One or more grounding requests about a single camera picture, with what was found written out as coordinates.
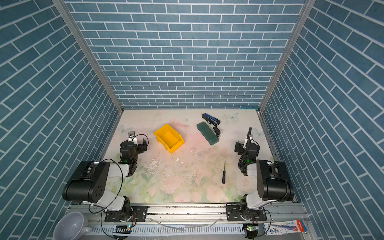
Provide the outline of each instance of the green case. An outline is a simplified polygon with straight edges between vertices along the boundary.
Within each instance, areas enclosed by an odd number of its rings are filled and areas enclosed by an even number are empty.
[[[218,137],[212,132],[211,128],[205,122],[197,124],[196,127],[209,142],[209,144],[214,145],[218,142]]]

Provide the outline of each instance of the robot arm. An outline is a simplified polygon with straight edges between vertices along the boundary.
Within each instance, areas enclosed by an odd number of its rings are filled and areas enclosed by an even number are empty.
[[[119,164],[119,167],[114,163],[111,164],[111,162],[80,162],[64,187],[64,200],[91,202],[98,207],[107,207],[107,210],[111,211],[121,210],[124,204],[124,197],[117,196],[113,201],[116,194],[105,188],[107,178],[121,177],[121,171],[123,177],[128,175],[128,164]]]
[[[137,143],[135,132],[120,144],[120,162],[82,161],[65,185],[63,198],[67,201],[90,202],[101,207],[113,220],[126,222],[131,219],[129,198],[116,195],[105,188],[109,177],[129,177],[136,170],[139,153],[147,150],[147,141]]]
[[[254,214],[262,210],[267,204],[273,202],[291,201],[293,199],[293,186],[284,162],[270,162],[256,159],[260,146],[256,144],[248,130],[244,144],[235,145],[235,152],[241,155],[238,167],[246,176],[257,178],[257,192],[245,195],[241,200],[243,213]]]

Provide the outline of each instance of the mounting plate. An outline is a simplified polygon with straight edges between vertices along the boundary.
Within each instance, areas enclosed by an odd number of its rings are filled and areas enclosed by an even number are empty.
[[[137,222],[145,222],[145,218],[147,217],[147,211],[148,211],[148,206],[131,206],[132,208],[132,212],[136,213],[136,221]],[[121,221],[119,221],[118,217],[116,217],[115,215],[113,214],[107,214],[105,216],[105,219],[104,219],[105,222],[119,222],[119,223],[123,223]]]
[[[240,205],[226,205],[225,210],[227,213],[228,222],[236,221],[252,221],[253,216],[256,217],[257,221],[266,221],[266,215],[264,210],[244,210],[243,215],[241,214]]]

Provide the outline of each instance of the black cable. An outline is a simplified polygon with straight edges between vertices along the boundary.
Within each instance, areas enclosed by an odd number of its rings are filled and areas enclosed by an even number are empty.
[[[110,204],[108,204],[106,207],[104,207],[104,208],[102,208],[100,211],[98,211],[98,212],[92,212],[91,211],[91,209],[90,209],[90,204],[88,205],[88,210],[89,210],[89,212],[90,213],[93,213],[93,214],[97,214],[97,213],[99,213],[99,212],[101,212],[101,211],[103,211],[104,209],[107,209],[115,200],[116,200],[116,198],[119,196],[119,193],[120,193],[120,191],[121,191],[121,188],[122,188],[122,184],[123,184],[123,182],[124,182],[124,176],[123,176],[123,173],[122,173],[122,170],[121,170],[121,167],[119,166],[119,164],[117,163],[117,162],[115,162],[114,160],[112,160],[112,159],[110,159],[110,158],[107,158],[107,159],[104,159],[102,162],[104,162],[105,160],[111,160],[112,162],[114,162],[115,164],[117,164],[117,166],[119,167],[119,169],[120,169],[120,172],[121,172],[121,185],[120,185],[120,189],[119,189],[119,191],[118,191],[118,193],[116,194],[116,196],[115,196],[115,198],[112,200],[112,202],[110,203]]]
[[[109,235],[104,231],[104,228],[103,228],[103,212],[101,212],[101,214],[100,214],[100,226],[101,226],[101,230],[103,231],[103,233],[104,233],[107,237],[110,237],[110,238],[116,240],[116,238],[109,236]]]
[[[257,143],[257,146],[259,146],[259,147],[260,147],[259,143],[258,143],[258,142],[256,142],[256,141],[255,141],[253,138],[251,138],[251,141],[253,141],[253,142]]]
[[[132,220],[133,220],[133,214],[135,214],[135,225],[131,226],[131,228],[136,226],[136,223],[137,223],[137,214],[135,212],[132,212]]]
[[[250,162],[247,162],[246,164],[244,164],[243,166],[240,167],[240,170],[243,169],[243,168],[246,168],[248,165],[250,164],[254,164],[256,163],[257,161],[250,161]]]
[[[225,206],[227,206],[228,204],[230,204],[230,205],[238,205],[238,206],[241,207],[241,205],[239,203],[237,203],[237,202],[227,202],[227,204]]]
[[[116,238],[109,236],[109,235],[104,231],[104,228],[103,228],[103,211],[104,211],[105,209],[107,209],[107,208],[108,208],[108,207],[109,207],[109,206],[116,200],[116,198],[119,196],[119,193],[120,193],[121,188],[122,188],[122,184],[123,184],[123,182],[124,182],[124,176],[123,176],[121,167],[119,166],[119,164],[118,164],[117,162],[115,162],[114,160],[112,160],[112,159],[110,159],[110,158],[104,159],[102,162],[104,162],[105,160],[111,160],[112,162],[114,162],[114,163],[119,167],[120,172],[121,172],[121,185],[120,185],[120,189],[119,189],[118,193],[116,194],[115,198],[112,200],[112,202],[111,202],[110,204],[108,204],[106,207],[103,207],[103,208],[101,209],[101,211],[98,211],[98,212],[92,212],[91,209],[90,209],[90,206],[91,206],[90,204],[89,204],[89,206],[88,206],[88,210],[89,210],[89,212],[91,212],[91,213],[93,213],[93,214],[96,214],[96,213],[99,213],[99,212],[100,212],[100,226],[101,226],[101,230],[103,231],[103,233],[104,233],[105,235],[107,235],[108,237],[110,237],[110,238],[116,240]]]
[[[239,167],[239,169],[241,169],[240,167],[240,162],[242,162],[242,159],[243,157],[248,153],[248,150],[244,150],[243,154],[241,155],[241,157],[239,158],[239,162],[237,164],[237,166]]]
[[[144,136],[147,138],[147,142],[148,142],[147,146],[148,146],[148,145],[149,145],[149,139],[148,139],[147,135],[145,135],[145,134],[138,134],[138,135],[134,136],[134,137],[132,138],[132,140],[133,140],[135,137],[140,136],[140,135],[144,135]]]
[[[271,224],[272,224],[272,216],[271,216],[271,213],[269,212],[269,210],[265,210],[265,211],[268,211],[268,213],[269,213],[269,218],[271,219],[270,222],[269,222],[268,229],[267,229],[263,234],[261,234],[260,236],[255,236],[253,239],[255,239],[255,238],[257,238],[257,237],[264,236],[264,235],[269,231],[269,228],[271,227]]]

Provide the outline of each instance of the yellow plastic bin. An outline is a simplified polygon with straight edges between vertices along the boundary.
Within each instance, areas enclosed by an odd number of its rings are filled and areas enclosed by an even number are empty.
[[[169,124],[164,125],[153,134],[156,136],[157,141],[162,143],[170,153],[173,153],[185,143],[182,136]]]

